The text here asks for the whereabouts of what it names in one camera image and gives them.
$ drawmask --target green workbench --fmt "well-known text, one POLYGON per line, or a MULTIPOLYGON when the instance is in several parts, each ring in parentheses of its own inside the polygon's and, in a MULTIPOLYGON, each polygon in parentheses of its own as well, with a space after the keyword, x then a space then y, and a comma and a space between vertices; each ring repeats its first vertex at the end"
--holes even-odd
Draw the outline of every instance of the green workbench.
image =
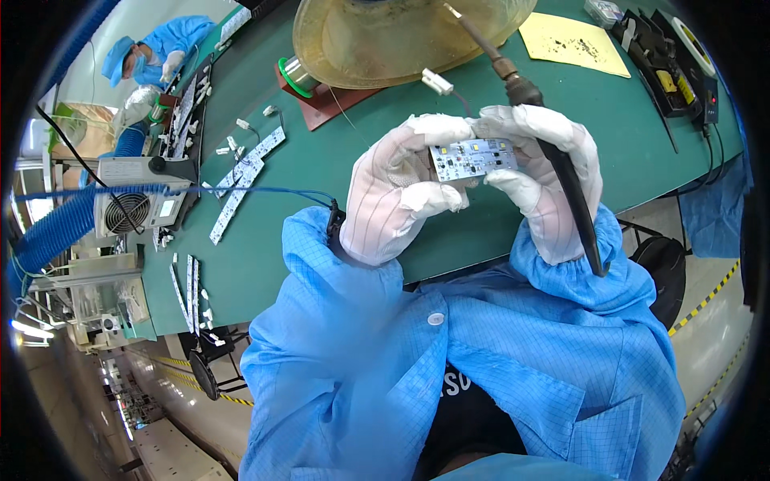
MULTIPOLYGON (((617 3, 623 9, 634 6, 617 3)), ((462 105, 455 98, 439 97, 422 83, 413 82, 385 89, 346 111, 357 131, 340 115, 315 132, 308 132, 297 100, 278 89, 273 70, 278 58, 293 54, 292 25, 298 4, 298 0, 289 0, 267 19, 246 26, 225 52, 217 52, 213 94, 206 106, 202 179, 215 185, 233 167, 231 155, 214 153, 227 145, 228 135, 247 149, 256 145, 256 136, 238 128, 236 119, 248 121, 264 138, 279 121, 277 115, 266 118, 262 111, 276 105, 283 111, 286 141, 266 158, 256 185, 321 190, 345 205, 353 163, 367 149, 362 136, 373 144, 409 114, 463 115, 462 105)), ((635 5, 645 8, 648 14, 656 6, 673 12, 666 4, 652 0, 635 5)), ((583 10, 582 0, 540 0, 535 11, 593 23, 583 10)), ((218 40, 219 29, 202 46, 201 55, 211 52, 218 40)), ((701 134, 686 119, 670 120, 679 147, 679 154, 674 153, 638 70, 615 44, 631 78, 531 60, 517 32, 502 52, 540 88, 548 107, 584 124, 594 136, 604 177, 602 202, 614 212, 621 212, 705 174, 709 156, 701 134)), ((507 102, 502 82, 484 57, 444 76, 475 112, 485 105, 507 102)), ((718 126, 725 158, 731 159, 742 151, 742 144, 721 85, 719 98, 718 126)), ((715 157, 718 162, 718 149, 715 157)), ((478 264, 510 251, 521 221, 518 210, 505 194, 486 185, 469 190, 468 197, 468 209, 428 219, 417 239, 399 257, 405 282, 478 264)), ((182 286, 186 255, 201 261, 202 284, 209 293, 216 325, 249 321, 270 306, 288 273, 281 255, 283 220, 308 205, 310 201, 295 195, 251 192, 222 241, 214 246, 209 233, 220 207, 213 195, 204 195, 166 252, 151 251, 146 256, 142 279, 157 334, 187 329, 169 275, 174 252, 179 253, 182 286)))

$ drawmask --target soldering iron tip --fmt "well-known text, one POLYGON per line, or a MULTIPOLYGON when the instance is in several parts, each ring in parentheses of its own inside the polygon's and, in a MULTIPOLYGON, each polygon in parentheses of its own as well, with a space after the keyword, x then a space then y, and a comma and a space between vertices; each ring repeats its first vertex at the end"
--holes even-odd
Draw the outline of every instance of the soldering iron tip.
POLYGON ((454 15, 455 17, 457 17, 457 18, 462 17, 462 15, 460 15, 460 13, 457 10, 452 8, 452 5, 449 5, 448 3, 444 2, 444 6, 447 7, 447 10, 452 12, 452 15, 454 15))

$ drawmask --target white wall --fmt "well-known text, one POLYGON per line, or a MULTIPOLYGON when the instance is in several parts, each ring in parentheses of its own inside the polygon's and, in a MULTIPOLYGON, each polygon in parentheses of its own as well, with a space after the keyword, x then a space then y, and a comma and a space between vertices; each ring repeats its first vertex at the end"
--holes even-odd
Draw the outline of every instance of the white wall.
POLYGON ((138 42, 156 26, 183 15, 208 15, 219 23, 236 7, 233 0, 122 0, 94 33, 94 49, 85 44, 70 65, 59 89, 59 101, 121 107, 136 82, 133 78, 123 80, 112 89, 101 73, 107 52, 119 38, 128 35, 138 42))

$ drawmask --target hand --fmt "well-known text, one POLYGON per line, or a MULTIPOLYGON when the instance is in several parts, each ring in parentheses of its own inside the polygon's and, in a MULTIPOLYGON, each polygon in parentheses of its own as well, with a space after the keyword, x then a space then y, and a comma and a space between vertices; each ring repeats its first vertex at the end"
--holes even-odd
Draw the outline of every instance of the hand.
POLYGON ((586 128, 558 112, 532 105, 485 107, 479 119, 468 122, 479 139, 503 137, 513 142, 520 170, 490 172, 484 183, 505 192, 518 206, 529 222, 532 240, 543 260, 555 266, 582 256, 583 245, 572 211, 536 139, 550 142, 570 155, 594 220, 603 182, 596 144, 586 128))
POLYGON ((170 52, 166 57, 166 61, 163 63, 163 75, 161 76, 160 81, 171 82, 171 79, 174 77, 174 72, 179 67, 179 64, 182 63, 184 58, 185 52, 182 52, 181 50, 174 50, 173 52, 170 52))
POLYGON ((439 114, 412 115, 388 132, 353 166, 340 229, 343 249, 378 266, 401 254, 428 217, 468 207, 465 187, 477 181, 431 182, 437 177, 427 146, 473 138, 465 119, 439 114))

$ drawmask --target soldering iron handle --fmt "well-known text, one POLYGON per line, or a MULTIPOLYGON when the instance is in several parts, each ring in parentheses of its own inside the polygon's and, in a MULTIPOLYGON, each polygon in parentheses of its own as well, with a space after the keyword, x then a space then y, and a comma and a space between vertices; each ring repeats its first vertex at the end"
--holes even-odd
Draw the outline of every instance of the soldering iron handle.
POLYGON ((578 174, 575 172, 569 154, 562 152, 556 145, 549 142, 538 139, 537 143, 546 159, 551 161, 561 188, 564 190, 564 196, 567 198, 567 204, 572 211, 572 218, 577 226, 577 233, 583 244, 583 250, 588 258, 591 271, 596 276, 606 276, 610 266, 609 263, 606 266, 601 264, 594 223, 591 221, 591 213, 588 211, 588 205, 583 196, 580 179, 578 179, 578 174))
MULTIPOLYGON (((518 74, 509 76, 505 81, 505 92, 508 95, 508 101, 511 106, 516 105, 543 105, 543 95, 540 89, 529 79, 521 77, 518 74)), ((585 202, 583 189, 580 185, 580 179, 572 165, 569 154, 562 152, 554 144, 538 139, 537 143, 543 151, 546 159, 551 161, 556 176, 559 178, 561 188, 564 190, 564 197, 567 198, 567 204, 572 211, 572 217, 577 226, 577 233, 580 236, 583 250, 588 257, 588 264, 591 265, 591 271, 599 277, 604 277, 610 269, 609 264, 603 266, 599 256, 599 247, 596 245, 596 232, 594 223, 591 221, 591 213, 588 211, 588 205, 585 202)))

